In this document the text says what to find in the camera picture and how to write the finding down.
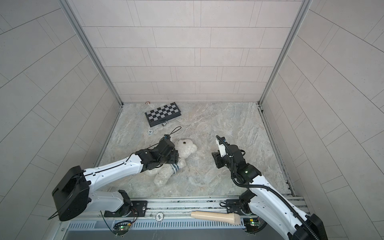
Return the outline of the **blue white striped sweater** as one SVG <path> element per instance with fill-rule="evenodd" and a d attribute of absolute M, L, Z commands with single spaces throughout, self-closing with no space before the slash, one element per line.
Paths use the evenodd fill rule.
<path fill-rule="evenodd" d="M 180 169 L 180 167 L 177 164 L 170 164 L 170 167 L 173 170 L 173 174 L 176 174 L 178 172 L 178 170 Z"/>

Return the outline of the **white teddy bear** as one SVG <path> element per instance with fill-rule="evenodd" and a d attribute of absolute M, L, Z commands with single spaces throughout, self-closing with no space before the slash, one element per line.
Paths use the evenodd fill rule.
<path fill-rule="evenodd" d="M 190 139 L 176 141 L 175 147 L 179 154 L 176 164 L 180 167 L 180 169 L 182 169 L 187 165 L 186 159 L 190 155 L 194 154 L 198 148 Z M 170 164 L 164 164 L 160 168 L 155 168 L 153 170 L 147 171 L 146 175 L 150 177 L 155 177 L 154 183 L 158 187 L 162 187 L 165 186 L 166 183 L 169 181 L 170 177 L 175 174 L 173 174 L 173 170 L 170 167 Z"/>

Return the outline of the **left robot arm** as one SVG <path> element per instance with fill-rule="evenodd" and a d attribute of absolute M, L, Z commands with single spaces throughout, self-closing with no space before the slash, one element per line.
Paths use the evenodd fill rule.
<path fill-rule="evenodd" d="M 83 212 L 107 211 L 118 217 L 126 216 L 133 207 L 127 192 L 100 192 L 99 189 L 163 164 L 176 164 L 178 158 L 179 153 L 170 135 L 164 135 L 155 147 L 139 150 L 125 159 L 85 170 L 75 166 L 67 171 L 52 191 L 57 209 L 52 216 L 59 217 L 62 222 Z"/>

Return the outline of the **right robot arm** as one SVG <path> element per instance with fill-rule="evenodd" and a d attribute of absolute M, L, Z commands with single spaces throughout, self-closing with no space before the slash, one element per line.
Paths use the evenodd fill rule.
<path fill-rule="evenodd" d="M 246 162 L 243 150 L 227 143 L 218 143 L 218 148 L 212 154 L 217 168 L 227 167 L 234 184 L 246 189 L 240 197 L 243 212 L 262 218 L 285 240 L 328 238 L 323 221 L 289 202 L 256 167 Z"/>

